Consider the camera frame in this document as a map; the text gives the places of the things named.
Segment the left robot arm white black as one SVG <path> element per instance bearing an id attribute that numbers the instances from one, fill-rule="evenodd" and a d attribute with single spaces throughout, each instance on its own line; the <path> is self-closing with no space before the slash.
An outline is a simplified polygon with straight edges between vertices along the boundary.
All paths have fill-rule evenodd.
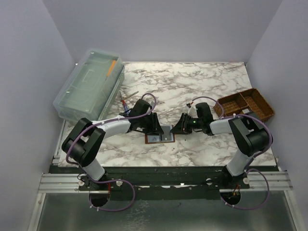
<path id="1" fill-rule="evenodd" d="M 61 149 L 66 157 L 72 158 L 90 177 L 90 184 L 96 190 L 102 190 L 107 183 L 105 170 L 96 159 L 101 143 L 104 139 L 118 134 L 142 129 L 146 135 L 164 134 L 157 113 L 153 113 L 153 106 L 143 99 L 137 100 L 128 114 L 120 115 L 102 121 L 80 119 L 63 142 Z"/>

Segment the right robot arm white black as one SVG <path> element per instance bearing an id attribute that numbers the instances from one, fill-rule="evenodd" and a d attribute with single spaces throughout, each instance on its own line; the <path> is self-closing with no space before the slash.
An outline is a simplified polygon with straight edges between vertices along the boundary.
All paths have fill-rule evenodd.
<path id="1" fill-rule="evenodd" d="M 232 134 L 238 149 L 220 176 L 221 184 L 231 189 L 239 183 L 255 155 L 269 149 L 273 137 L 254 112 L 215 120 L 207 103 L 198 103 L 195 108 L 197 117 L 183 113 L 171 133 L 187 135 L 196 129 L 208 136 Z"/>

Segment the white VIP credit card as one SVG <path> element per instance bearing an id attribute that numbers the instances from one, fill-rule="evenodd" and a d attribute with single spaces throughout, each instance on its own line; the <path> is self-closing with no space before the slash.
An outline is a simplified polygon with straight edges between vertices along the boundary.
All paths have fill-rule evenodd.
<path id="1" fill-rule="evenodd" d="M 147 135 L 148 143 L 157 143 L 160 142 L 160 135 Z"/>

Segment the black VIP credit card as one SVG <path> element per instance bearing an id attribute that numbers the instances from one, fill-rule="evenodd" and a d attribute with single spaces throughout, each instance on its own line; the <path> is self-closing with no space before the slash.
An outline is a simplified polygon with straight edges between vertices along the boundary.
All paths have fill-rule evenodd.
<path id="1" fill-rule="evenodd" d="M 171 133 L 172 125 L 162 126 L 163 134 L 161 135 L 161 141 L 163 142 L 173 142 L 173 134 Z"/>

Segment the brown leather card holder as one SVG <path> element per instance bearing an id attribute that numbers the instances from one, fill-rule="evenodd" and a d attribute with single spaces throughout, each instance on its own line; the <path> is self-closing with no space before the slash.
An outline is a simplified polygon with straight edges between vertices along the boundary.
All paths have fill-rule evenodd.
<path id="1" fill-rule="evenodd" d="M 171 132 L 172 129 L 173 125 L 164 125 L 162 126 L 163 134 L 145 135 L 145 144 L 175 142 L 175 135 Z"/>

